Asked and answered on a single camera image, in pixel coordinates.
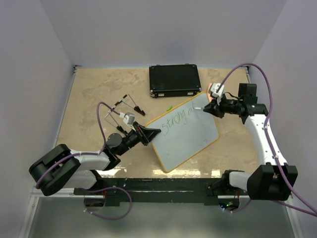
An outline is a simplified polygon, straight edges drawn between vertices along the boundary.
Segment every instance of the purple cable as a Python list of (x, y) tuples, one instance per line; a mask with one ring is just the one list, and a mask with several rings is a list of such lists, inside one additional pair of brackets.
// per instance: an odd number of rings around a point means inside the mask
[(281, 201), (272, 201), (272, 202), (275, 202), (275, 203), (281, 204), (285, 207), (290, 207), (290, 208), (295, 209), (297, 211), (304, 212), (304, 213), (307, 213), (307, 214), (312, 215), (314, 217), (317, 217), (317, 214), (315, 214), (314, 212), (306, 211), (305, 209), (286, 204), (285, 202), (281, 202)]
[(272, 92), (271, 92), (271, 87), (269, 85), (269, 82), (268, 82), (268, 79), (267, 79), (267, 76), (266, 74), (264, 73), (264, 71), (255, 63), (242, 63), (236, 67), (234, 67), (228, 74), (227, 76), (225, 76), (225, 78), (223, 79), (223, 81), (221, 82), (219, 88), (217, 89), (217, 92), (220, 90), (220, 88), (222, 87), (222, 85), (225, 83), (225, 81), (227, 80), (227, 78), (233, 73), (233, 71), (235, 71), (236, 69), (238, 69), (239, 67), (242, 67), (242, 66), (254, 66), (256, 67), (263, 75), (264, 79), (265, 79), (265, 82), (266, 82), (266, 85), (267, 85), (267, 89), (268, 89), (268, 96), (269, 96), (269, 110), (268, 110), (268, 114), (267, 114), (267, 117), (264, 121), (264, 132), (265, 132), (265, 136), (266, 136), (266, 139), (268, 141), (268, 144), (271, 148), (271, 151), (272, 151), (272, 154), (275, 158), (275, 161), (276, 161), (276, 164), (278, 166), (278, 169), (286, 183), (286, 185), (288, 186), (288, 188), (294, 193), (295, 196), (298, 197), (299, 200), (301, 200), (306, 206), (308, 206), (312, 211), (314, 211), (316, 214), (317, 214), (317, 209), (314, 208), (308, 201), (306, 201), (293, 187), (292, 185), (289, 183), (284, 171), (283, 171), (283, 168), (278, 160), (278, 158), (276, 157), (276, 151), (274, 150), (274, 147), (273, 147), (273, 144), (272, 144), (272, 141), (269, 137), (269, 134), (268, 134), (268, 131), (267, 131), (267, 122), (269, 120), (269, 117), (271, 116), (271, 113), (272, 113), (272, 108), (273, 108), (273, 99), (272, 99)]
[(99, 125), (99, 128), (100, 128), (100, 131), (101, 131), (101, 134), (103, 135), (103, 139), (104, 139), (104, 145), (103, 147), (101, 148), (100, 153), (102, 153), (106, 147), (106, 136), (105, 136), (105, 133), (104, 133), (104, 130), (103, 130), (103, 127), (101, 126), (101, 121), (100, 121), (100, 116), (99, 116), (99, 107), (100, 105), (105, 105), (107, 108), (109, 108), (112, 112), (116, 113), (117, 115), (120, 115), (120, 113), (116, 112), (113, 108), (111, 108), (107, 103), (104, 103), (104, 102), (99, 102), (97, 104), (97, 121), (98, 121), (98, 125)]
[(244, 204), (243, 207), (238, 208), (237, 210), (234, 210), (234, 211), (225, 210), (225, 211), (226, 211), (226, 212), (230, 212), (230, 213), (240, 212), (240, 211), (242, 211), (243, 209), (245, 209), (250, 203), (251, 203), (251, 199), (249, 199), (249, 201), (248, 201), (246, 204)]
[(98, 153), (93, 153), (93, 152), (83, 152), (83, 153), (76, 153), (76, 154), (72, 154), (72, 155), (67, 155), (66, 157), (62, 158), (61, 160), (59, 160), (58, 162), (56, 162), (55, 164), (53, 164), (48, 170), (45, 171), (45, 173), (39, 178), (39, 180), (37, 181), (35, 188), (39, 189), (41, 182), (43, 181), (43, 179), (45, 178), (46, 175), (48, 175), (49, 172), (51, 172), (54, 168), (56, 168), (59, 164), (63, 163), (64, 161), (68, 160), (71, 157), (74, 156), (79, 156), (79, 155), (98, 155)]
[(98, 214), (98, 213), (95, 213), (95, 212), (90, 211), (90, 210), (86, 207), (86, 204), (85, 204), (85, 203), (84, 203), (84, 207), (85, 207), (85, 209), (86, 209), (90, 214), (92, 214), (92, 215), (94, 215), (94, 216), (96, 216), (96, 217), (99, 217), (99, 218), (102, 218), (102, 219), (105, 219), (105, 220), (112, 220), (112, 221), (114, 221), (114, 220), (119, 220), (119, 219), (121, 219), (121, 218), (124, 218), (126, 215), (128, 215), (129, 212), (131, 211), (131, 208), (132, 208), (132, 198), (131, 198), (130, 194), (129, 194), (126, 190), (124, 190), (124, 189), (121, 188), (121, 187), (106, 187), (106, 188), (99, 189), (99, 190), (94, 190), (94, 191), (89, 191), (89, 190), (86, 190), (86, 189), (81, 188), (81, 190), (83, 190), (83, 191), (85, 191), (85, 192), (92, 192), (92, 193), (102, 192), (102, 191), (106, 191), (106, 190), (110, 190), (110, 189), (119, 189), (119, 190), (123, 191), (125, 194), (127, 194), (128, 198), (129, 198), (129, 201), (130, 201), (130, 205), (129, 205), (129, 208), (128, 208), (128, 210), (126, 211), (126, 213), (124, 213), (123, 215), (121, 215), (121, 216), (119, 216), (119, 217), (105, 217), (105, 216), (103, 216), (103, 215), (100, 215), (100, 214)]

